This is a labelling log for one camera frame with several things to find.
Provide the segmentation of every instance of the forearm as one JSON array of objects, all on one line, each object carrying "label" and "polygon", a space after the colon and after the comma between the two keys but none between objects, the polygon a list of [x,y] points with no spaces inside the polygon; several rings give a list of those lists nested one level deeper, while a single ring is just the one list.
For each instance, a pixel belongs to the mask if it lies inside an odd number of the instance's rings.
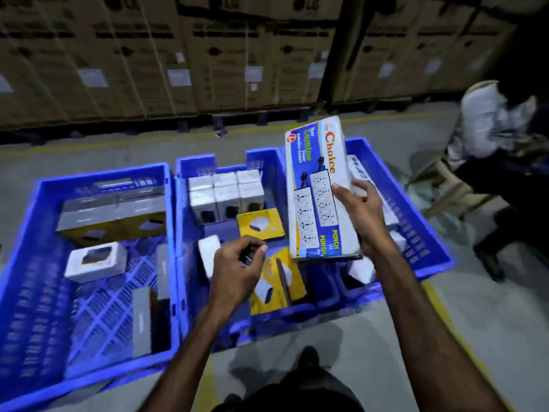
[{"label": "forearm", "polygon": [[224,314],[205,308],[194,329],[140,408],[140,412],[190,411],[211,345],[225,323]]},{"label": "forearm", "polygon": [[420,410],[507,410],[446,328],[398,249],[381,244],[372,260]]}]

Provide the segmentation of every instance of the white shirt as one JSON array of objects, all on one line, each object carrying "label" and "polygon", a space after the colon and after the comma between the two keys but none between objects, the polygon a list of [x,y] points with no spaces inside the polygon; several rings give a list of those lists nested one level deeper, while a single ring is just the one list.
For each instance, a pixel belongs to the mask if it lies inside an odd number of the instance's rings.
[{"label": "white shirt", "polygon": [[535,96],[508,110],[507,99],[498,91],[497,83],[465,95],[447,149],[449,165],[455,170],[467,160],[487,158],[498,149],[513,150],[535,111]]}]

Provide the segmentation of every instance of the yellow floor line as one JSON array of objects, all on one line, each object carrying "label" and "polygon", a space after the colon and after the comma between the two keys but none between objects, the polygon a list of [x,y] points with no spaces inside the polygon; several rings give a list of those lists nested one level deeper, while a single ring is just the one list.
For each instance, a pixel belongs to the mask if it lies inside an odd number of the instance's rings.
[{"label": "yellow floor line", "polygon": [[[458,342],[461,344],[463,349],[467,352],[467,354],[469,354],[470,359],[473,360],[473,362],[476,364],[477,368],[484,375],[487,381],[489,381],[490,384],[493,385],[494,381],[492,380],[490,374],[488,373],[488,369],[486,368],[484,363],[477,358],[473,348],[467,343],[467,341],[463,339],[462,336],[458,334],[456,329],[453,327],[452,319],[450,318],[448,311],[446,310],[446,308],[444,308],[444,305],[440,301],[440,298],[436,293],[434,286],[430,283],[429,280],[423,281],[422,284],[423,284],[423,287],[425,288],[425,291],[427,292],[427,295],[429,296],[431,304],[433,304],[433,306],[436,309],[436,312],[438,312],[439,316],[442,318],[442,320],[444,321],[444,323],[446,324],[450,332],[452,332],[454,337],[456,337],[456,340],[458,340]],[[515,409],[513,409],[510,402],[505,398],[505,396],[501,393],[500,393],[500,396],[502,397],[509,411],[514,412]]]},{"label": "yellow floor line", "polygon": [[[422,118],[422,117],[436,117],[441,115],[456,114],[457,110],[443,110],[443,111],[430,111],[430,112],[410,112],[410,113],[401,113],[401,114],[392,114],[392,115],[371,115],[365,117],[356,117],[356,118],[342,118],[341,123],[345,124],[357,124],[366,121],[381,121],[381,120],[401,120],[403,118]],[[281,125],[272,125],[272,126],[253,126],[246,128],[238,129],[229,129],[229,135],[234,136],[236,134],[248,134],[248,133],[257,133],[257,132],[269,132],[269,131],[280,131],[281,133],[292,128],[299,127],[302,124],[292,123],[292,124],[281,124]],[[116,140],[112,142],[102,142],[102,143],[82,143],[82,144],[66,144],[59,146],[35,146],[28,147],[23,151],[0,151],[0,156],[26,156],[33,154],[42,154],[42,153],[51,153],[51,152],[70,152],[80,149],[93,149],[100,147],[116,147],[116,146],[125,146],[128,144],[137,144],[137,143],[148,143],[148,142],[188,142],[193,141],[198,138],[215,137],[215,131],[209,132],[196,132],[196,133],[185,133],[185,134],[174,134],[171,136],[154,136],[148,138],[139,138],[134,137],[127,140]]]}]

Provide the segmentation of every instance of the pallet leg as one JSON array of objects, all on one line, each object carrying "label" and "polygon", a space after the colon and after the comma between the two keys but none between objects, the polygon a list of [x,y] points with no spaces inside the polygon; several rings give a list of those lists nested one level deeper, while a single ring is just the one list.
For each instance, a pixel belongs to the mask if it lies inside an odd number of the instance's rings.
[{"label": "pallet leg", "polygon": [[212,119],[213,119],[213,124],[214,124],[214,130],[215,131],[219,131],[219,130],[224,130],[225,129],[225,125],[223,124],[223,117],[220,116],[220,115],[214,115],[212,116]]},{"label": "pallet leg", "polygon": [[306,123],[309,121],[309,117],[311,116],[311,109],[310,108],[302,108],[301,112],[299,113],[298,122],[299,123]]},{"label": "pallet leg", "polygon": [[24,138],[33,146],[42,146],[45,144],[45,138],[38,133],[33,133],[31,131],[19,131],[16,135]]},{"label": "pallet leg", "polygon": [[189,123],[187,122],[187,120],[177,120],[177,132],[178,133],[189,132]]},{"label": "pallet leg", "polygon": [[266,126],[267,125],[267,111],[260,111],[259,116],[257,116],[257,125]]},{"label": "pallet leg", "polygon": [[84,135],[79,130],[72,130],[69,133],[69,137],[72,139],[81,139],[84,138]]}]

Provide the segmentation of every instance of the power extension socket box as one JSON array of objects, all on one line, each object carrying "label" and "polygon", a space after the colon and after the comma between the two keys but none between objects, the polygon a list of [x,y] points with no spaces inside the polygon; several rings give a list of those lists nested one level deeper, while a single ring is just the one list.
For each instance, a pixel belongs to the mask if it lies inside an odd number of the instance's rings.
[{"label": "power extension socket box", "polygon": [[360,258],[358,236],[331,188],[351,187],[339,117],[287,131],[285,147],[292,258]]}]

